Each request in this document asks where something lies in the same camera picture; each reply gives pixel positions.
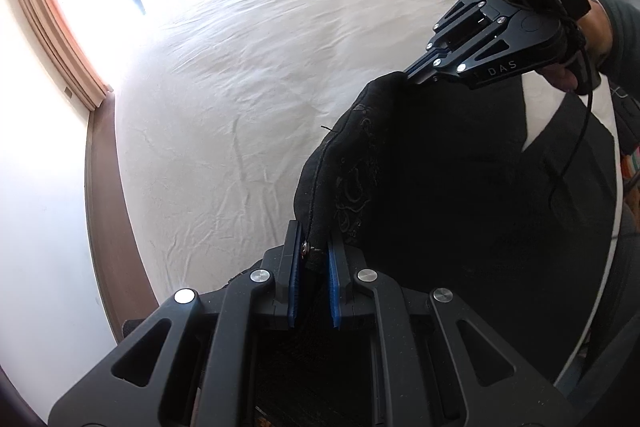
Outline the grey sleeved right forearm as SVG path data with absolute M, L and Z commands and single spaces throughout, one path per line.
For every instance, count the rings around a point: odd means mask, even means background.
M 612 46 L 605 53 L 600 72 L 639 100 L 639 10 L 625 0 L 596 1 L 612 29 Z

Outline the person's right hand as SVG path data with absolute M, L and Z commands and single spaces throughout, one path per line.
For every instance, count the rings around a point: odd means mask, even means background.
M 589 0 L 590 11 L 577 21 L 580 33 L 584 37 L 585 45 L 566 63 L 552 64 L 537 70 L 537 74 L 544 77 L 552 87 L 564 92 L 578 91 L 582 77 L 570 70 L 570 64 L 580 58 L 590 68 L 589 64 L 601 64 L 612 50 L 613 28 L 604 6 L 599 0 Z

